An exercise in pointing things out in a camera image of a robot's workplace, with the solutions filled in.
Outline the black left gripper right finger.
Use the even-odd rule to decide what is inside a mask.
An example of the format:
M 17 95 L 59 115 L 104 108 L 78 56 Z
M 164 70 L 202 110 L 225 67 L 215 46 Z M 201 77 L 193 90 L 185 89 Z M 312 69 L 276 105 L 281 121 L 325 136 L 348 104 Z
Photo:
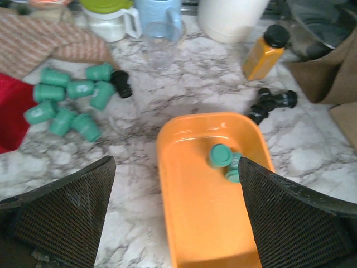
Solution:
M 356 267 L 356 204 L 242 157 L 239 176 L 262 267 Z

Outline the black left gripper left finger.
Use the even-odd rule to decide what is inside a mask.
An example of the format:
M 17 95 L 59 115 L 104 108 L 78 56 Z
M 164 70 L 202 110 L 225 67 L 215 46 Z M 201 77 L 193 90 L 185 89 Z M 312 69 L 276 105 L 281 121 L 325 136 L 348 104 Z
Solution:
M 116 171 L 105 156 L 64 178 L 1 200 L 1 267 L 35 267 L 34 250 L 93 267 Z

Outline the orange storage basket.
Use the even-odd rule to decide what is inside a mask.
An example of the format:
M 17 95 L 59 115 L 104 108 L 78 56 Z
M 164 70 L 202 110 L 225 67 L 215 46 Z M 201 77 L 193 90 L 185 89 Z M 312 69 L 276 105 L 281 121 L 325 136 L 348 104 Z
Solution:
M 241 185 L 209 166 L 209 150 L 219 143 L 274 168 L 259 127 L 239 113 L 179 116 L 157 136 L 172 267 L 260 267 Z

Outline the brown cloth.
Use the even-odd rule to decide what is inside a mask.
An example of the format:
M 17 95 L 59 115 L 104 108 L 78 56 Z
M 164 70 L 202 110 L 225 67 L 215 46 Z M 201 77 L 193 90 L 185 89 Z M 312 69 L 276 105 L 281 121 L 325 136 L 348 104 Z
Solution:
M 356 102 L 356 31 L 319 59 L 285 65 L 311 103 Z

